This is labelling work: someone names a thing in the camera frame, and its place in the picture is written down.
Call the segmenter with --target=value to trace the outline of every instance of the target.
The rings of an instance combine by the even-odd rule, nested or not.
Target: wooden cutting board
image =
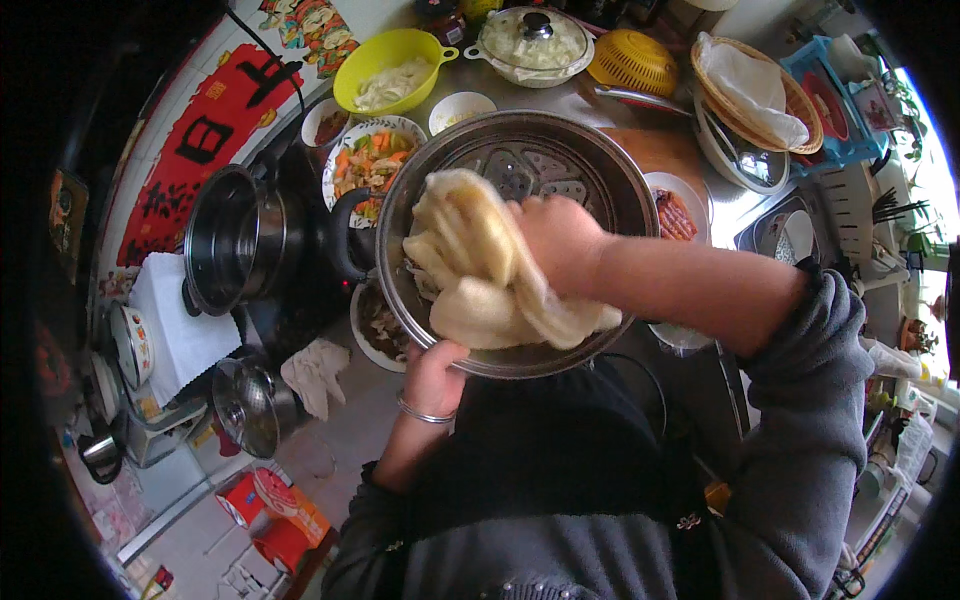
[[[620,145],[644,173],[662,171],[686,181],[707,209],[707,186],[701,172],[700,146],[693,132],[601,129]]]

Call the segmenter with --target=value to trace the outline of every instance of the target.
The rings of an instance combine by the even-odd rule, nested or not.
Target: hand
[[[509,202],[507,208],[550,286],[561,296],[587,296],[588,275],[613,236],[566,196],[531,196],[523,206]]]
[[[411,342],[407,349],[403,401],[432,417],[455,413],[464,394],[467,374],[451,365],[469,354],[467,348],[449,340],[441,340],[427,352]]]

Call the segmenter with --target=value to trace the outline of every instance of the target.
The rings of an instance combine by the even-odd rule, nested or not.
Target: stove
[[[311,165],[314,157],[310,153],[314,149],[299,141],[288,147],[289,137],[285,134],[258,154],[252,169],[263,153],[278,156],[277,187],[284,198],[301,202],[304,209],[303,254],[285,286],[274,290],[269,298],[239,306],[238,310],[245,315],[234,314],[241,331],[248,334],[242,336],[244,343],[257,344],[248,330],[252,326],[269,366],[275,369],[345,317],[353,292],[353,286],[343,281],[327,258],[326,228],[330,215],[321,193],[320,177]]]

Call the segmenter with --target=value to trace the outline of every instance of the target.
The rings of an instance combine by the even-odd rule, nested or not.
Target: blue rack
[[[830,37],[814,36],[813,40],[806,46],[780,61],[786,72],[798,82],[802,82],[806,73],[810,71],[821,78],[823,73],[826,72],[834,91],[840,95],[840,105],[844,109],[847,117],[847,127],[850,130],[850,137],[847,141],[824,134],[823,152],[826,159],[823,162],[806,167],[796,160],[791,160],[790,169],[798,177],[840,169],[858,160],[882,158],[886,154],[887,146],[890,143],[890,136],[887,133],[873,132],[867,127],[863,117],[860,116],[859,110],[856,109],[856,104],[853,103],[853,98],[847,87],[837,77],[833,67],[830,66],[830,62],[827,60],[827,48],[829,48],[831,42]]]

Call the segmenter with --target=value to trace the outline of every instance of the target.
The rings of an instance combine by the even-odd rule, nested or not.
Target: bracelet
[[[414,419],[422,420],[423,422],[428,423],[449,423],[453,422],[453,418],[457,416],[457,412],[453,411],[453,414],[449,417],[434,417],[432,415],[425,415],[424,413],[418,411],[413,406],[410,406],[403,400],[403,390],[400,390],[396,393],[396,403],[400,406],[400,410],[410,415]]]

